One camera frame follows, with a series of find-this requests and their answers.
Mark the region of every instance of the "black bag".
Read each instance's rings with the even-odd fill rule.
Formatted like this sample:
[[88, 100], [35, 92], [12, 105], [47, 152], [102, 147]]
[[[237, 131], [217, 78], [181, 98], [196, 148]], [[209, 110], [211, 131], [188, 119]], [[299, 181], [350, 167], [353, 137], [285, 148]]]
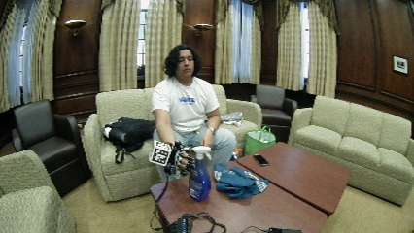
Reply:
[[153, 138], [156, 122], [153, 120], [121, 117], [117, 122], [107, 124], [104, 137], [115, 144], [115, 163], [124, 161], [125, 155], [139, 150], [145, 140]]

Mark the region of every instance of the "beige sofa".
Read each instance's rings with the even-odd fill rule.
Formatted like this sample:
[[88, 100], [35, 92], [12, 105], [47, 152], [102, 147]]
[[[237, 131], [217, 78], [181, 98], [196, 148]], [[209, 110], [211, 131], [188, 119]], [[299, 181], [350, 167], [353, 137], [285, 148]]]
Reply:
[[0, 232], [76, 232], [75, 219], [32, 150], [0, 157]]
[[[223, 115], [243, 112], [241, 126], [225, 125], [237, 138], [237, 147], [245, 147], [245, 137], [251, 130], [261, 126], [261, 108], [256, 103], [227, 99], [221, 85], [213, 86]], [[95, 180], [105, 201], [125, 199], [151, 191], [153, 184], [160, 183], [156, 164], [149, 162], [153, 140], [144, 143], [141, 149], [125, 156], [121, 164], [115, 164], [115, 146], [103, 137], [105, 124], [120, 117], [153, 120], [152, 114], [153, 89], [129, 89], [103, 92], [96, 97], [98, 114], [92, 114], [84, 126], [83, 143], [94, 172]]]
[[346, 101], [317, 96], [297, 109], [289, 144], [352, 169], [348, 184], [404, 205], [414, 184], [412, 122]]

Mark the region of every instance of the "curly dark hair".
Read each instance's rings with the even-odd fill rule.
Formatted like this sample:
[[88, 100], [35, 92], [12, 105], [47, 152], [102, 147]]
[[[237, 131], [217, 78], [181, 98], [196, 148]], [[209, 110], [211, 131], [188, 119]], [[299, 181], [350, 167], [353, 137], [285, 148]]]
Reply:
[[203, 69], [203, 59], [199, 56], [196, 50], [189, 45], [181, 44], [171, 50], [169, 55], [165, 59], [164, 72], [169, 77], [176, 76], [176, 69], [179, 66], [179, 57], [180, 57], [180, 52], [183, 50], [189, 50], [191, 53], [193, 54], [193, 59], [195, 59], [193, 77], [199, 75], [199, 72]]

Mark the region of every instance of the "white t-shirt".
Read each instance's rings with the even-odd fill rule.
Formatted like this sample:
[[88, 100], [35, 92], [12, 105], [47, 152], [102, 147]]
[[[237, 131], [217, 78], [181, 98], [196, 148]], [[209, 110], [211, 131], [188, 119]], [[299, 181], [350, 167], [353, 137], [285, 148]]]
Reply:
[[175, 77], [163, 80], [153, 92], [153, 110], [169, 111], [171, 126], [177, 132], [200, 129], [207, 113], [219, 108], [212, 85], [195, 77], [191, 86], [183, 85]]

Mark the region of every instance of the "wall sconce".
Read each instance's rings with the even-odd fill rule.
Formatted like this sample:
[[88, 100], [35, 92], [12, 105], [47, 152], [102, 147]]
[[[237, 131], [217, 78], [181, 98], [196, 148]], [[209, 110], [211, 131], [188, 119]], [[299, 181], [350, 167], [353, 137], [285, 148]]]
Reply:
[[78, 36], [79, 29], [87, 24], [84, 20], [70, 20], [66, 22], [66, 27], [74, 30], [74, 36]]
[[196, 29], [196, 36], [201, 36], [205, 31], [209, 31], [212, 29], [212, 25], [200, 23], [196, 24], [193, 28]]

